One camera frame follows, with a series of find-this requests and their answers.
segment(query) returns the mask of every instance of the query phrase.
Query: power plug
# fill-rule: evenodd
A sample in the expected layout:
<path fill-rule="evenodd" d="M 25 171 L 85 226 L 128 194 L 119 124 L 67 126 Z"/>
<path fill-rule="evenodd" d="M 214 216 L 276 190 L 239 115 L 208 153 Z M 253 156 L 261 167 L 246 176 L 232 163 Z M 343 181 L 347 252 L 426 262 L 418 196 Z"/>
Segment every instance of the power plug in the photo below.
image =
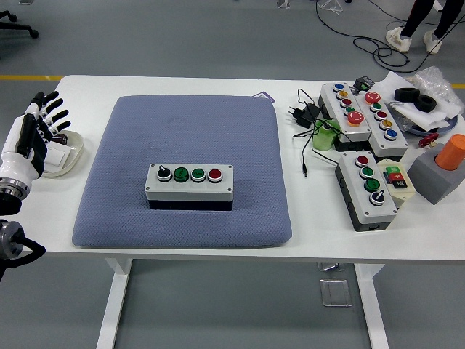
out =
<path fill-rule="evenodd" d="M 321 112 L 321 109 L 314 104 L 307 104 L 307 107 L 303 110 L 299 108 L 291 109 L 293 109 L 292 116 L 296 119 L 297 124 L 306 129 L 312 126 Z"/>

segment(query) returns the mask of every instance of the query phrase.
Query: blue object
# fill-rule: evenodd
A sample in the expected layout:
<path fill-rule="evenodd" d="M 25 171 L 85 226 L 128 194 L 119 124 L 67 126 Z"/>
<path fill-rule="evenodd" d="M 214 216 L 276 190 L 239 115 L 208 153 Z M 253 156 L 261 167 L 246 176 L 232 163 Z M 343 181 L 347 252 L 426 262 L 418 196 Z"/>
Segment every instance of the blue object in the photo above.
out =
<path fill-rule="evenodd" d="M 150 209 L 151 163 L 232 164 L 232 211 Z M 155 95 L 116 103 L 87 180 L 76 246 L 250 247 L 291 238 L 272 102 Z"/>
<path fill-rule="evenodd" d="M 438 133 L 439 136 L 444 135 L 444 134 L 448 133 L 449 131 L 451 131 L 452 129 L 454 129 L 457 126 L 458 116 L 454 116 L 453 118 L 448 119 L 446 121 L 449 123 L 449 126 L 447 126 L 447 127 L 441 127 L 439 129 L 432 129 L 430 131 L 425 131 L 420 126 L 415 125 L 415 126 L 411 127 L 410 129 L 408 129 L 407 132 L 409 132 L 409 133 L 411 133 L 413 135 L 420 136 L 420 137 L 428 136 L 431 133 Z"/>

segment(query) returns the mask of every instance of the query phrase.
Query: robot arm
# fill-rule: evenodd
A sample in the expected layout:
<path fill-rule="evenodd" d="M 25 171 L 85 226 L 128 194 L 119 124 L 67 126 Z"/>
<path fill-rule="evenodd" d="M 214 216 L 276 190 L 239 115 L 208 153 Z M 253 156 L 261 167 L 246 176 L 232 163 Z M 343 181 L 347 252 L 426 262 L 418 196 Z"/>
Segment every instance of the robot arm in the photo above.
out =
<path fill-rule="evenodd" d="M 57 96 L 58 92 L 47 96 L 39 92 L 24 114 L 15 119 L 9 131 L 1 152 L 0 215 L 17 214 L 20 211 L 21 201 L 29 195 L 33 180 L 44 172 L 46 144 L 70 125 L 67 121 L 58 127 L 53 126 L 58 119 L 68 114 L 68 111 L 62 111 L 49 117 L 49 113 L 62 104 L 59 99 L 47 105 Z"/>
<path fill-rule="evenodd" d="M 22 201 L 31 191 L 32 182 L 44 172 L 47 143 L 70 126 L 69 121 L 54 126 L 56 121 L 68 115 L 68 111 L 61 111 L 50 116 L 63 102 L 62 99 L 55 100 L 57 97 L 58 92 L 50 95 L 39 92 L 24 114 L 13 122 L 1 152 L 0 216 L 20 211 Z M 23 246 L 29 247 L 32 253 L 13 260 L 19 256 Z M 44 253 L 45 248 L 25 237 L 19 223 L 0 220 L 0 280 L 7 268 L 33 262 Z"/>

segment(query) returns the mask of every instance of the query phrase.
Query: table surface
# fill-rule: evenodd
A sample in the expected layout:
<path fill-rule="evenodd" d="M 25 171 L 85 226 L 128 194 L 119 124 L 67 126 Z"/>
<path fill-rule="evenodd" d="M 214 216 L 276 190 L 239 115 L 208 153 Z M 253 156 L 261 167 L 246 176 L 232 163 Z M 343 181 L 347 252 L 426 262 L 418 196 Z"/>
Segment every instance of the table surface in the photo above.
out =
<path fill-rule="evenodd" d="M 62 177 L 40 178 L 22 210 L 8 220 L 21 223 L 28 238 L 43 244 L 48 254 L 160 259 L 263 259 L 293 262 L 444 262 L 465 261 L 465 185 L 462 183 L 436 205 L 416 194 L 399 210 L 386 230 L 358 233 L 345 207 L 335 166 L 309 148 L 305 158 L 309 170 L 301 170 L 302 147 L 307 138 L 292 135 L 305 129 L 295 123 L 289 107 L 298 107 L 297 89 L 318 97 L 327 81 L 276 81 L 239 79 L 186 79 L 123 76 L 67 76 L 57 91 L 63 108 L 69 110 L 70 130 L 84 138 L 84 153 L 74 168 Z M 73 226 L 84 186 L 105 126 L 117 99 L 125 95 L 243 95 L 265 91 L 274 103 L 283 175 L 293 237 L 281 246 L 259 249 L 146 249 L 78 248 L 71 242 Z M 454 133 L 465 134 L 464 120 L 439 141 Z M 402 163 L 406 169 L 425 149 L 418 138 L 406 135 L 411 146 Z M 339 159 L 340 153 L 324 153 Z"/>

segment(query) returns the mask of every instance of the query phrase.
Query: gray floor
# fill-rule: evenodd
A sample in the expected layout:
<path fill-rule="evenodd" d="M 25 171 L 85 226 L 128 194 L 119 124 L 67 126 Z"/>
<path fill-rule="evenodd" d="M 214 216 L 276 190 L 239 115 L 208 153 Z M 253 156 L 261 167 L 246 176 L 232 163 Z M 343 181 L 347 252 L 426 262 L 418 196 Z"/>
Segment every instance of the gray floor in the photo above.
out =
<path fill-rule="evenodd" d="M 339 16 L 320 12 L 337 30 L 382 40 L 387 25 L 397 26 L 365 0 L 340 2 L 344 12 Z M 413 0 L 377 2 L 392 15 L 406 18 Z M 7 0 L 1 6 L 15 13 L 18 23 L 33 26 L 40 36 L 34 40 L 26 32 L 0 31 L 0 75 L 336 81 L 353 81 L 367 75 L 376 81 L 387 74 L 370 54 L 355 48 L 351 38 L 325 28 L 316 18 L 315 3 L 308 0 L 291 0 L 287 10 L 276 9 L 274 0 L 17 3 Z M 437 22 L 438 18 L 432 12 L 428 20 Z M 421 38 L 430 28 L 422 25 L 413 37 L 407 70 L 416 68 L 424 59 Z M 465 25 L 458 25 L 439 55 L 429 57 L 423 68 L 436 65 L 451 83 L 465 83 L 461 63 L 464 31 Z M 39 90 L 51 92 L 57 82 L 2 79 L 0 86 L 2 143 L 9 125 L 25 110 L 32 96 Z M 465 90 L 456 93 L 465 100 Z M 272 275 L 274 269 L 276 277 L 282 276 L 292 287 L 286 288 L 285 282 L 278 281 L 267 284 L 263 275 Z M 181 292 L 179 288 L 184 285 L 170 278 L 171 271 L 177 278 L 188 277 L 186 287 L 197 289 L 203 298 L 195 302 L 197 298 L 192 294 Z M 237 279 L 225 278 L 223 271 Z M 459 292 L 464 288 L 464 274 L 462 266 L 389 265 L 377 275 L 375 282 L 391 348 L 463 347 L 465 335 L 459 325 L 465 306 Z M 347 329 L 318 326 L 318 317 L 311 317 L 311 297 L 317 297 L 314 292 L 310 294 L 308 280 L 312 275 L 318 278 L 318 274 L 307 275 L 304 266 L 294 264 L 138 261 L 130 279 L 116 347 L 331 348 L 313 342 L 311 336 L 321 332 L 323 337 L 337 337 Z M 0 284 L 1 337 L 12 338 L 9 344 L 16 348 L 93 348 L 111 276 L 105 261 L 97 259 L 45 257 L 32 265 L 8 270 Z M 244 321 L 241 312 L 223 303 L 208 285 L 218 285 L 219 292 L 238 301 L 228 289 L 233 286 L 243 296 L 240 309 L 247 310 Z M 262 304 L 265 290 L 276 304 L 273 309 L 283 312 L 283 318 L 270 318 L 276 313 L 257 308 L 256 302 Z M 309 290 L 307 303 L 305 290 Z M 299 304 L 307 308 L 299 309 Z M 212 311 L 215 305 L 218 313 Z M 149 319 L 151 311 L 154 321 L 141 322 L 139 315 Z M 169 318 L 168 324 L 174 327 L 155 321 L 161 318 Z M 366 344 L 365 330 L 361 326 L 358 332 L 358 336 L 352 336 L 358 342 L 340 342 L 333 348 L 364 348 L 360 343 Z"/>

